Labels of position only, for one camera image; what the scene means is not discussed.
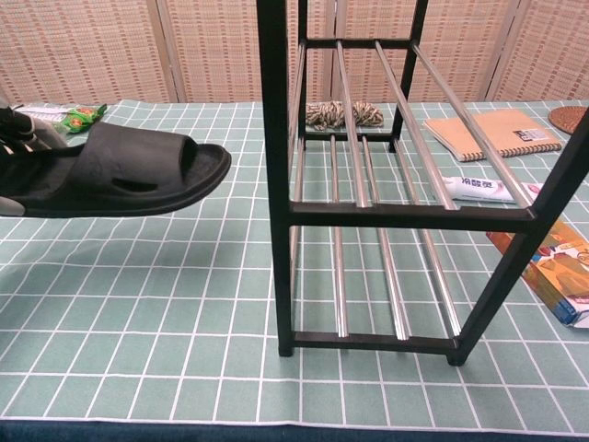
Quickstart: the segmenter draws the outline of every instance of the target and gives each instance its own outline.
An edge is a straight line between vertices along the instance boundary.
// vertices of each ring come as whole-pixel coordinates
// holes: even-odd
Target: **colorful box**
[[[505,253],[513,234],[488,232]],[[522,274],[560,322],[589,328],[589,243],[562,221],[557,221]]]

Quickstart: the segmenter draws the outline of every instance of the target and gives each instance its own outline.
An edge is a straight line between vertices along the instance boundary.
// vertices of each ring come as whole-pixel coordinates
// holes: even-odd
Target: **bamboo folding screen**
[[[313,0],[309,36],[405,37],[414,5]],[[432,0],[422,48],[463,100],[586,98],[585,6],[586,0]],[[292,83],[296,1],[288,0],[287,9]],[[261,98],[255,0],[5,0],[0,39],[0,98],[13,104]],[[333,54],[306,57],[307,100],[338,99]],[[387,57],[402,69],[401,53]],[[354,99],[394,101],[374,53],[345,50],[345,59]],[[410,99],[443,99],[419,64]]]

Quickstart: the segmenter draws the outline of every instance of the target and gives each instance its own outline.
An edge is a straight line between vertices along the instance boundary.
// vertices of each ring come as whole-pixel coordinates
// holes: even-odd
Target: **notebook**
[[[473,115],[502,157],[550,152],[562,148],[546,128],[518,109],[502,109]],[[458,161],[477,161],[484,154],[459,118],[426,120],[433,136]]]

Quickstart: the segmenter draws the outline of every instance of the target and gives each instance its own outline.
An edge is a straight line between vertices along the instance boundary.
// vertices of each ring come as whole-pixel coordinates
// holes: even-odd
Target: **rack shelf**
[[[288,103],[285,0],[257,0],[272,259],[281,356],[291,355],[294,347],[357,348],[445,355],[449,364],[463,365],[529,263],[533,253],[589,172],[589,149],[586,148],[589,145],[589,112],[587,112],[564,148],[539,196],[535,201],[531,200],[503,158],[497,154],[491,141],[468,113],[464,104],[422,52],[420,40],[427,4],[427,0],[417,0],[410,36],[407,39],[309,39],[306,35],[307,2],[299,0],[294,99]],[[375,51],[380,58],[388,83],[398,99],[389,134],[357,133],[352,114],[352,95],[345,70],[344,48]],[[306,129],[306,52],[309,49],[334,52],[335,66],[339,70],[343,88],[346,133],[320,133]],[[407,52],[400,81],[397,80],[385,56],[385,50],[390,49]],[[407,102],[413,71],[418,59],[446,94],[448,101],[489,159],[497,175],[501,177],[519,208],[457,207],[455,205],[445,188],[442,176],[433,162]],[[407,165],[407,153],[398,142],[403,123],[406,124],[425,167],[438,205],[422,204],[415,192]],[[334,195],[330,203],[302,201],[306,141],[309,140],[329,141],[333,172],[331,185]],[[342,142],[347,142],[351,152],[355,203],[342,203],[338,199],[336,148],[337,143]],[[397,157],[412,204],[382,204],[380,202],[372,171],[370,142],[389,143],[390,155]],[[291,199],[289,180],[295,150],[297,150],[298,161],[294,195]],[[334,303],[337,313],[337,330],[334,332],[293,330],[292,293],[301,226],[333,228],[336,281]],[[385,265],[394,335],[359,334],[350,333],[348,330],[341,247],[341,227],[346,226],[377,227],[378,241]],[[436,291],[441,303],[445,306],[448,338],[409,336],[407,324],[399,311],[400,294],[395,256],[390,252],[387,232],[383,227],[421,229],[424,250],[433,269]],[[515,233],[509,249],[504,253],[462,327],[456,316],[452,293],[445,281],[432,238],[427,230],[433,228]]]

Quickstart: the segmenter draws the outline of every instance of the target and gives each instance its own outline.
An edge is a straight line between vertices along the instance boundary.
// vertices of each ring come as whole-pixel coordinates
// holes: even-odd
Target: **woven coaster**
[[[587,111],[585,106],[563,106],[562,108],[553,109],[549,113],[549,122],[554,124],[557,129],[572,134],[584,116],[585,111]]]

